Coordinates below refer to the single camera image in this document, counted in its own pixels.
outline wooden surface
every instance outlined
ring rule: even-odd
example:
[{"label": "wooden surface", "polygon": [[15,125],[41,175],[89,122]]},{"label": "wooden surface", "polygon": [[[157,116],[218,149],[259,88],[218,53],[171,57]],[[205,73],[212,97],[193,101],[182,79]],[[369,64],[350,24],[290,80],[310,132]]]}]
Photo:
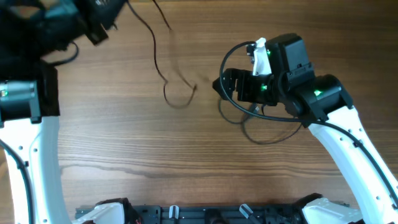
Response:
[{"label": "wooden surface", "polygon": [[[175,47],[155,6],[133,3],[157,36],[160,69],[172,80],[170,99],[182,103],[189,95],[173,64],[198,84],[189,108],[165,104],[150,34],[127,8],[109,40],[94,47],[86,37],[78,39],[79,58],[58,68],[59,160],[71,217],[77,207],[116,197],[128,197],[133,205],[239,205],[293,202],[318,192],[355,205],[335,163],[307,129],[282,143],[257,146],[218,114],[219,96],[211,83],[225,53],[242,41],[287,32],[303,37],[317,75],[341,80],[374,145],[398,174],[396,1],[165,1],[160,6],[175,29]],[[250,69],[244,50],[227,67]],[[223,109],[231,119],[240,117],[230,105]],[[283,106],[267,113],[286,116]],[[294,128],[260,120],[248,124],[258,139],[275,139]],[[9,177],[0,174],[0,223],[11,223]]]}]

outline wooden tabletop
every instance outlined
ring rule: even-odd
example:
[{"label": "wooden tabletop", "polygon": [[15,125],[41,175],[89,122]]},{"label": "wooden tabletop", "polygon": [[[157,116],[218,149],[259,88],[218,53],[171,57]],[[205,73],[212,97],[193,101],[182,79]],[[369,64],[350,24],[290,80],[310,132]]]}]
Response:
[{"label": "wooden tabletop", "polygon": [[[337,166],[307,129],[282,143],[258,146],[218,113],[219,96],[211,83],[225,53],[245,40],[289,32],[305,41],[317,75],[330,73],[341,80],[367,134],[398,174],[396,1],[159,4],[174,37],[151,2],[132,5],[156,34],[170,100],[183,103],[190,94],[176,68],[198,85],[187,109],[165,103],[150,33],[126,7],[109,40],[94,47],[79,38],[80,56],[58,67],[59,160],[71,218],[82,205],[117,197],[133,205],[239,205],[293,202],[318,192],[356,206]],[[47,59],[72,53],[73,47]],[[251,64],[242,49],[226,67],[251,69]],[[241,116],[227,102],[223,109],[231,119]],[[266,113],[288,116],[282,105]],[[272,140],[297,124],[253,119],[247,126],[252,137]],[[9,177],[0,174],[0,223],[12,223]]]}]

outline wood grain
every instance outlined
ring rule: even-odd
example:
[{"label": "wood grain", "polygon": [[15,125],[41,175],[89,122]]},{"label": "wood grain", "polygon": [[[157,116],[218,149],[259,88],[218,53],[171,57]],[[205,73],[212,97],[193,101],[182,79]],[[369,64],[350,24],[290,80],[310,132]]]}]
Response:
[{"label": "wood grain", "polygon": [[[128,197],[134,205],[237,205],[292,202],[318,192],[356,205],[339,170],[308,130],[257,146],[217,111],[211,83],[237,43],[296,32],[317,75],[331,73],[354,99],[361,120],[393,173],[398,174],[398,3],[396,1],[164,1],[178,40],[150,2],[133,7],[158,41],[159,67],[172,81],[173,102],[187,99],[172,65],[198,85],[192,105],[169,108],[152,60],[148,30],[124,8],[118,31],[98,47],[77,40],[79,58],[58,68],[61,105],[59,160],[71,217],[82,205]],[[72,54],[53,54],[56,60]],[[227,67],[250,69],[244,50]],[[240,113],[223,105],[231,119]],[[285,115],[282,106],[267,113]],[[257,139],[275,139],[294,124],[253,120]],[[6,175],[0,182],[0,223],[11,223]]]}]

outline robotic arm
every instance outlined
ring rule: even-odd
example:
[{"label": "robotic arm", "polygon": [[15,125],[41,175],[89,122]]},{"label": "robotic arm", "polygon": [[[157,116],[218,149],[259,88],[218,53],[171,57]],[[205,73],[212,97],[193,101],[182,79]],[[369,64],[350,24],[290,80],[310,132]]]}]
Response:
[{"label": "robotic arm", "polygon": [[[23,19],[0,2],[0,28],[6,30],[0,36],[0,143],[7,151],[15,222],[71,223],[57,157],[57,70],[40,58],[54,50],[65,50],[83,34],[99,44],[108,37],[105,30],[114,24],[125,1],[63,0],[49,9],[33,3],[40,10]],[[253,72],[234,68],[224,71],[226,59],[241,46],[247,47]],[[335,205],[321,196],[304,198],[296,204],[301,217],[297,220],[359,223],[363,218],[366,223],[398,222],[398,182],[367,137],[343,85],[332,75],[315,76],[303,40],[286,34],[236,48],[223,60],[213,88],[251,116],[301,122],[308,127],[331,154],[361,209]],[[269,106],[283,103],[298,119],[250,113],[231,99],[235,90],[239,101]],[[249,211],[243,209],[242,214],[253,220]],[[178,211],[170,208],[169,212],[170,218],[178,219]],[[110,200],[72,223],[136,223],[137,217],[125,200]]]}]

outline wooden table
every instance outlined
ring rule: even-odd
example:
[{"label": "wooden table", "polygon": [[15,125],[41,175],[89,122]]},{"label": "wooden table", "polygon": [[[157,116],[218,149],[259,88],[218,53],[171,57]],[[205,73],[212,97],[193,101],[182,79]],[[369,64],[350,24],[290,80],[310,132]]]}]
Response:
[{"label": "wooden table", "polygon": [[[302,36],[317,75],[341,80],[374,145],[398,174],[396,1],[160,2],[175,30],[174,48],[155,6],[132,5],[156,34],[159,67],[171,80],[170,100],[181,103],[189,95],[176,63],[198,92],[185,110],[165,104],[150,33],[126,7],[109,40],[94,47],[86,37],[78,39],[79,58],[58,68],[59,160],[71,218],[77,207],[116,197],[133,205],[239,205],[293,202],[318,192],[355,206],[335,163],[307,129],[258,146],[218,113],[211,83],[225,53],[245,40],[288,32]],[[251,65],[240,50],[227,67]],[[241,115],[226,103],[223,109],[231,119]],[[266,113],[287,116],[283,106]],[[248,130],[270,140],[295,126],[252,120]],[[0,194],[0,223],[12,223],[7,174]]]}]

